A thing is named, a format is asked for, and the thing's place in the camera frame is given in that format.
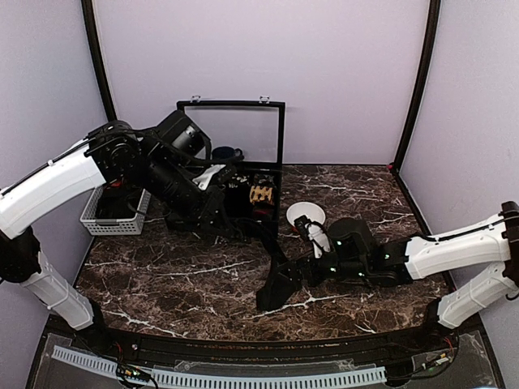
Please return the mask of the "black necktie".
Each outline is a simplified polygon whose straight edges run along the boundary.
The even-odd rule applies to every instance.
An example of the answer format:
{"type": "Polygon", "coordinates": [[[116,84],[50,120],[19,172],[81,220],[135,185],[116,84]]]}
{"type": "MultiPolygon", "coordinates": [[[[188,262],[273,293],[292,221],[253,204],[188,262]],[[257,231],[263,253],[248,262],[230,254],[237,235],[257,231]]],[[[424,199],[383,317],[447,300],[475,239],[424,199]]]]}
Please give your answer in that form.
{"type": "Polygon", "coordinates": [[[280,309],[302,288],[302,276],[296,263],[287,259],[277,239],[263,224],[246,218],[236,220],[246,237],[258,238],[270,255],[270,268],[264,286],[255,295],[256,309],[261,312],[280,309]]]}

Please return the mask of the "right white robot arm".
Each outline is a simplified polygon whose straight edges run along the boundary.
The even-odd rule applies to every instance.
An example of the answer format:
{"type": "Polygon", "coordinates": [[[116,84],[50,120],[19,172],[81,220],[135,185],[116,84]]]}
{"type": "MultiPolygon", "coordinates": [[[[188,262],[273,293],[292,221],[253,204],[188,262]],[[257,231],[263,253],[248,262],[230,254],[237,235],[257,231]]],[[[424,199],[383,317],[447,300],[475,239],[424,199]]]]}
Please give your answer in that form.
{"type": "Polygon", "coordinates": [[[518,205],[505,202],[499,213],[448,233],[379,244],[364,220],[341,218],[328,227],[299,212],[290,223],[313,245],[311,257],[290,262],[275,241],[265,241],[272,256],[265,285],[256,294],[261,311],[283,306],[306,281],[361,280],[393,287],[460,267],[484,263],[486,269],[458,290],[427,305],[414,345],[430,352],[445,334],[502,297],[518,290],[518,205]]]}

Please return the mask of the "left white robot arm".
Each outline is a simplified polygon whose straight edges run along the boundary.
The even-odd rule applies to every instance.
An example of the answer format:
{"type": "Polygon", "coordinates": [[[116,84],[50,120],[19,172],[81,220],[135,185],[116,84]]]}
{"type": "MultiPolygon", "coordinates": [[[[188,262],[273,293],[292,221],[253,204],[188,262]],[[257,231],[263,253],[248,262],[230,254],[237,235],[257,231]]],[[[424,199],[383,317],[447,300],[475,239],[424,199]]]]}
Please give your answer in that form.
{"type": "Polygon", "coordinates": [[[49,263],[32,224],[87,191],[118,180],[146,190],[188,229],[234,235],[222,186],[242,151],[213,159],[208,136],[184,113],[135,130],[123,121],[91,131],[61,155],[1,191],[1,279],[26,288],[60,315],[97,353],[114,347],[97,304],[49,263]]]}

